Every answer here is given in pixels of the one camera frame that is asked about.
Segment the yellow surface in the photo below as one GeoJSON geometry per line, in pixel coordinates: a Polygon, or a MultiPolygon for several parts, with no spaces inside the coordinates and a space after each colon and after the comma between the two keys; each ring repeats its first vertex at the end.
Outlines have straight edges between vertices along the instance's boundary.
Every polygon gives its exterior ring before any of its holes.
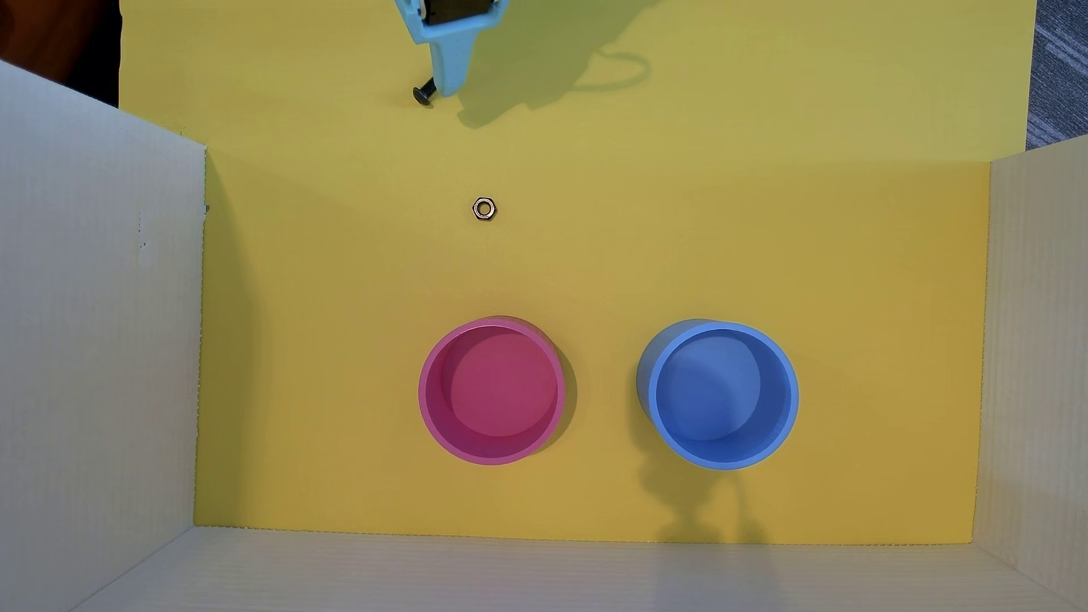
{"type": "Polygon", "coordinates": [[[512,0],[433,110],[392,0],[122,9],[123,108],[209,146],[197,523],[969,539],[986,161],[1023,148],[1031,0],[512,0]],[[433,343],[492,314],[551,334],[577,395],[497,468],[416,404],[433,343]],[[690,466],[638,408],[688,317],[796,366],[755,467],[690,466]]]}

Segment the metal nut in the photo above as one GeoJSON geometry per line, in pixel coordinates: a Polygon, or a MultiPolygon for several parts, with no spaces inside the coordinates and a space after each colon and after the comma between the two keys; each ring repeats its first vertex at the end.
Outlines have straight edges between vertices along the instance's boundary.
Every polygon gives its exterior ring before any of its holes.
{"type": "Polygon", "coordinates": [[[475,204],[472,205],[472,213],[481,221],[490,221],[495,216],[495,200],[490,197],[477,198],[475,204]]]}

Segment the black screw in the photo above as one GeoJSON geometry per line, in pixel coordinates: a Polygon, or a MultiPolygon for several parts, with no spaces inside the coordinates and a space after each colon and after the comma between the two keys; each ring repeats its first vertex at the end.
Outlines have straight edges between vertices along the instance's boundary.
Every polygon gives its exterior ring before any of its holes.
{"type": "Polygon", "coordinates": [[[412,96],[416,96],[416,101],[420,105],[431,108],[431,96],[438,90],[438,87],[434,84],[434,77],[423,84],[422,87],[413,87],[411,90],[412,96]]]}

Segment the pink bowl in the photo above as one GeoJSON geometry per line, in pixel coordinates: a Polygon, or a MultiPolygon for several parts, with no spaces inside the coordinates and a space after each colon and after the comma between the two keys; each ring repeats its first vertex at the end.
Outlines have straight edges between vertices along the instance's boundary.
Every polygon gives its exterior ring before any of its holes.
{"type": "Polygon", "coordinates": [[[446,334],[419,377],[431,436],[480,465],[514,463],[547,441],[562,416],[566,383],[544,332],[514,317],[489,317],[446,334]]]}

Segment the blue cup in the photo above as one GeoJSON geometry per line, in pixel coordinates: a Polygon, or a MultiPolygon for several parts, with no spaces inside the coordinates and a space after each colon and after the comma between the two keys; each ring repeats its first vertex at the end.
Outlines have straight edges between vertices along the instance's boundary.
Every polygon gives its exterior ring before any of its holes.
{"type": "Polygon", "coordinates": [[[740,469],[774,453],[798,417],[798,376],[761,331],[689,319],[642,352],[639,401],[665,442],[709,469],[740,469]]]}

